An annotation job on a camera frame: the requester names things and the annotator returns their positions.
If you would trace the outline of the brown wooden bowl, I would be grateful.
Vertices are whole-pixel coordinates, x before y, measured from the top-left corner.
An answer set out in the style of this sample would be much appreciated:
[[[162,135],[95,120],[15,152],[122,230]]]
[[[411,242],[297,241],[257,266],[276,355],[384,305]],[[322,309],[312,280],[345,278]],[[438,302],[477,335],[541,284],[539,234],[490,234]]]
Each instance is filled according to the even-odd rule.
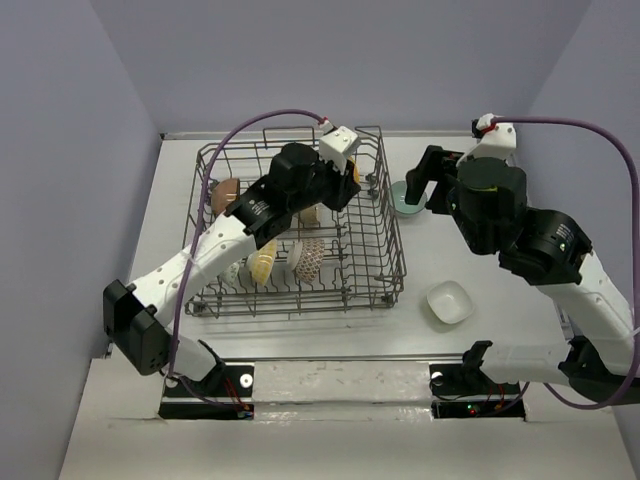
[[[215,184],[211,191],[211,209],[215,217],[221,215],[240,194],[240,180],[231,177]]]

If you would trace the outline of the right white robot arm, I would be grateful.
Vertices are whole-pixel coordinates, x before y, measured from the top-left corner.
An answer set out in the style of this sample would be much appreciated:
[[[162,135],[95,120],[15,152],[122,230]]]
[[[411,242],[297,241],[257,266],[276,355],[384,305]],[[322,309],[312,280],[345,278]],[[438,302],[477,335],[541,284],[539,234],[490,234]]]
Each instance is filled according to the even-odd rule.
[[[575,326],[572,339],[549,345],[475,342],[460,368],[468,390],[536,382],[571,387],[595,402],[638,403],[637,379],[615,394],[636,369],[631,307],[571,216],[529,206],[525,172],[503,159],[466,160],[430,145],[405,179],[408,204],[417,204],[434,183],[426,209],[451,216],[471,252],[496,256],[501,268],[550,298]]]

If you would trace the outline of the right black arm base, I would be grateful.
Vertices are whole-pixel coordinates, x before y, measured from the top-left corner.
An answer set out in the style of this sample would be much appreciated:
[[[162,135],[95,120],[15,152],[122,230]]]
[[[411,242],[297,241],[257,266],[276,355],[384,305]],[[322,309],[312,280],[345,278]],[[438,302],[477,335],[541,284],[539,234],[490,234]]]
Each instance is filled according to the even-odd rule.
[[[526,418],[525,388],[519,383],[496,383],[480,367],[491,341],[477,341],[458,363],[430,367],[431,413],[435,419]]]

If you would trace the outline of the white round bowl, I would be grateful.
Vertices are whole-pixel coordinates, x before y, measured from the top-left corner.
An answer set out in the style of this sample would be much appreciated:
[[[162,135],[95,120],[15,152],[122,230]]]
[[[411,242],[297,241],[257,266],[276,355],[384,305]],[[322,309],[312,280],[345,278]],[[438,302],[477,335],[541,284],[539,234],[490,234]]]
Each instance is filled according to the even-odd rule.
[[[305,228],[320,224],[320,209],[318,204],[309,206],[299,212],[299,221]]]

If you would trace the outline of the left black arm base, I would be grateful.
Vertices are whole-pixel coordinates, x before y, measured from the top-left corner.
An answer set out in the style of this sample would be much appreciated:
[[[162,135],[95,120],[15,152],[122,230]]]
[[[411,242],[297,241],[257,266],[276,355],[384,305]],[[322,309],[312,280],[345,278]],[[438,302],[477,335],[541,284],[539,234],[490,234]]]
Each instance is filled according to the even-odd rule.
[[[166,380],[158,415],[165,420],[251,421],[255,416],[255,363],[226,360],[220,381],[205,387]]]

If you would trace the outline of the white square bowl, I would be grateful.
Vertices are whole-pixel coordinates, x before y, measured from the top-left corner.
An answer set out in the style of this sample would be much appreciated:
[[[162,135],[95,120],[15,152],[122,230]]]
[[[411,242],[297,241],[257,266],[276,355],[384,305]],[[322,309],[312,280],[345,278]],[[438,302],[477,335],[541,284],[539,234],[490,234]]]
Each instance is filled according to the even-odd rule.
[[[434,285],[427,293],[426,300],[435,316],[447,325],[465,321],[475,310],[467,291],[453,280]]]

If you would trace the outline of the yellow sun patterned bowl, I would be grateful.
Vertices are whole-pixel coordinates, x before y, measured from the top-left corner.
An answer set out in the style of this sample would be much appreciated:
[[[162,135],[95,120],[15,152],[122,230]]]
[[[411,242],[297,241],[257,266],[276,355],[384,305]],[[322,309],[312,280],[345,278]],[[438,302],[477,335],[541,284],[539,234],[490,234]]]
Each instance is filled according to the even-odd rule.
[[[265,286],[272,273],[277,258],[278,241],[272,239],[262,248],[253,252],[246,260],[252,280],[260,286]]]

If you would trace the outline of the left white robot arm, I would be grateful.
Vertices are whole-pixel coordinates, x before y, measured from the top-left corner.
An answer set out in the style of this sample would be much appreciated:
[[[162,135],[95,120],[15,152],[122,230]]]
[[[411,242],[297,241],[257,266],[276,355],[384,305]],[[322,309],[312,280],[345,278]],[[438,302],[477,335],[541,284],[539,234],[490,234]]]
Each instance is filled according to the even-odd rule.
[[[179,332],[184,303],[233,263],[288,230],[296,213],[316,204],[342,210],[361,189],[354,177],[356,150],[284,145],[268,173],[209,228],[199,227],[188,247],[129,284],[115,280],[104,289],[104,331],[139,374],[167,370],[201,395],[219,388],[223,360],[204,341]]]

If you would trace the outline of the floral leaf patterned bowl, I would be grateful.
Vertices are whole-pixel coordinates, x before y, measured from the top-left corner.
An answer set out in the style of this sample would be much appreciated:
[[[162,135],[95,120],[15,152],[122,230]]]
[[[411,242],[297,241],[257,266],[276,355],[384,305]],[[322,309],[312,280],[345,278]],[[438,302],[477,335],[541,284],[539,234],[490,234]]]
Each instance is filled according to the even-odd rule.
[[[233,287],[236,284],[240,268],[239,262],[232,263],[219,275],[220,281],[226,286]]]

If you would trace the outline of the dark geometric patterned bowl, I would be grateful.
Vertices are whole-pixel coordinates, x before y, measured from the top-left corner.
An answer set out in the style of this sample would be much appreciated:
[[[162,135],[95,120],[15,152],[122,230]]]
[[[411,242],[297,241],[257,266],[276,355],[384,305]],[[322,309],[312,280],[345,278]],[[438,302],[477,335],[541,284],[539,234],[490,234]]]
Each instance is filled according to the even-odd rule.
[[[295,241],[288,252],[288,268],[300,281],[311,284],[322,267],[324,248],[325,242],[319,238]]]

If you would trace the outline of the orange yellow bowl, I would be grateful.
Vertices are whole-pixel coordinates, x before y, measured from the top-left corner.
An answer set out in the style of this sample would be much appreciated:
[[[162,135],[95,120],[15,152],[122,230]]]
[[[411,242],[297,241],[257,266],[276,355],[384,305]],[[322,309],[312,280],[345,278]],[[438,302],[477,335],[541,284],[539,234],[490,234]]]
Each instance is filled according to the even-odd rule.
[[[358,170],[358,166],[354,160],[353,157],[349,157],[348,158],[350,164],[352,165],[352,174],[353,174],[353,179],[357,184],[360,184],[360,174],[359,174],[359,170]]]

